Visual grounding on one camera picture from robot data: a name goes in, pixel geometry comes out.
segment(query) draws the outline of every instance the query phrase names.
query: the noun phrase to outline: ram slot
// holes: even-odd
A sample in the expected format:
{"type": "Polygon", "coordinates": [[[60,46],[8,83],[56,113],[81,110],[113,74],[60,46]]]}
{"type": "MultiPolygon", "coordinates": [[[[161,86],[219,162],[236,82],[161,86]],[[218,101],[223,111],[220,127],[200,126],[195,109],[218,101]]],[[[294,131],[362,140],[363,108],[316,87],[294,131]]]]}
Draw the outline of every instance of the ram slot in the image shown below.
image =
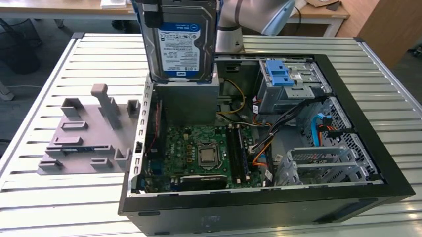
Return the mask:
{"type": "Polygon", "coordinates": [[[244,176],[246,180],[250,180],[248,160],[247,160],[247,155],[246,155],[246,147],[243,146],[243,138],[242,138],[240,129],[238,129],[238,137],[239,137],[239,145],[240,145],[240,160],[242,160],[242,166],[243,166],[242,176],[244,176]]]}
{"type": "Polygon", "coordinates": [[[243,169],[242,162],[242,147],[238,134],[238,128],[227,127],[226,128],[226,139],[227,139],[227,149],[228,149],[228,161],[230,161],[230,170],[231,178],[235,184],[244,182],[246,174],[243,169]]]}

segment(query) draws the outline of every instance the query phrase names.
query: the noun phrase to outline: table leg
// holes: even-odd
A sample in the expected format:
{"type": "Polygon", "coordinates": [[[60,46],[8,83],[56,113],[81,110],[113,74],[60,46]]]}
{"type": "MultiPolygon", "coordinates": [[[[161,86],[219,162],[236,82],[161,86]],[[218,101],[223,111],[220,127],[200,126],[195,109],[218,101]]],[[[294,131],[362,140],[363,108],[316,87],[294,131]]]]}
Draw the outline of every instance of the table leg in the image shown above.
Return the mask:
{"type": "Polygon", "coordinates": [[[64,19],[55,19],[53,21],[55,21],[55,24],[57,25],[59,28],[64,27],[64,23],[63,23],[64,19]]]}
{"type": "Polygon", "coordinates": [[[332,18],[331,23],[324,30],[323,37],[335,37],[338,29],[340,28],[343,23],[343,18],[332,18]]]}

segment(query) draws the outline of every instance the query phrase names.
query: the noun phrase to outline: blue drive bay latch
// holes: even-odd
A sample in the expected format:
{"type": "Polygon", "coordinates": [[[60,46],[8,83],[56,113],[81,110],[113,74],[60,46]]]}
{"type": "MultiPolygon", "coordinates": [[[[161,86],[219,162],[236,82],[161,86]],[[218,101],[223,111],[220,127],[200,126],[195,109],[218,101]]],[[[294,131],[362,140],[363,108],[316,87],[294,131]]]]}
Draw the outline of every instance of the blue drive bay latch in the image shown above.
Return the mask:
{"type": "Polygon", "coordinates": [[[292,86],[295,82],[290,79],[288,68],[279,60],[266,61],[266,70],[271,77],[272,86],[292,86]]]}

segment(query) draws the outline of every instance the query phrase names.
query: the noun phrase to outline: blue cable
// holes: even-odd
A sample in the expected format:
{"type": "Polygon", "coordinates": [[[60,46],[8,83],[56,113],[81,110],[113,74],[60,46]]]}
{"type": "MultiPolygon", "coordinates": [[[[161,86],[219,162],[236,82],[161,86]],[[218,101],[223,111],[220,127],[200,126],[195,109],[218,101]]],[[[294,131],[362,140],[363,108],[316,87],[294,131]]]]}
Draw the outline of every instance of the blue cable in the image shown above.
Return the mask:
{"type": "Polygon", "coordinates": [[[315,144],[316,147],[320,146],[319,140],[318,140],[316,120],[318,120],[318,119],[322,120],[323,118],[330,119],[330,118],[331,118],[331,115],[323,115],[322,113],[318,113],[318,114],[312,117],[312,122],[311,122],[312,140],[314,140],[314,144],[315,144]]]}

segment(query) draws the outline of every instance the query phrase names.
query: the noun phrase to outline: motherboard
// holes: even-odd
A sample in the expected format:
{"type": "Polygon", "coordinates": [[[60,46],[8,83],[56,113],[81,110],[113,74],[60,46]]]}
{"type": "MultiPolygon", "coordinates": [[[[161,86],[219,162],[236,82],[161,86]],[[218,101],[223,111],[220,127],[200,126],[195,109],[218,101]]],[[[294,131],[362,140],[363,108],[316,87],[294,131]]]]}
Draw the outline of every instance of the motherboard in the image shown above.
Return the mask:
{"type": "Polygon", "coordinates": [[[163,160],[151,162],[155,188],[160,192],[260,187],[259,170],[250,170],[246,127],[168,127],[163,160]]]}

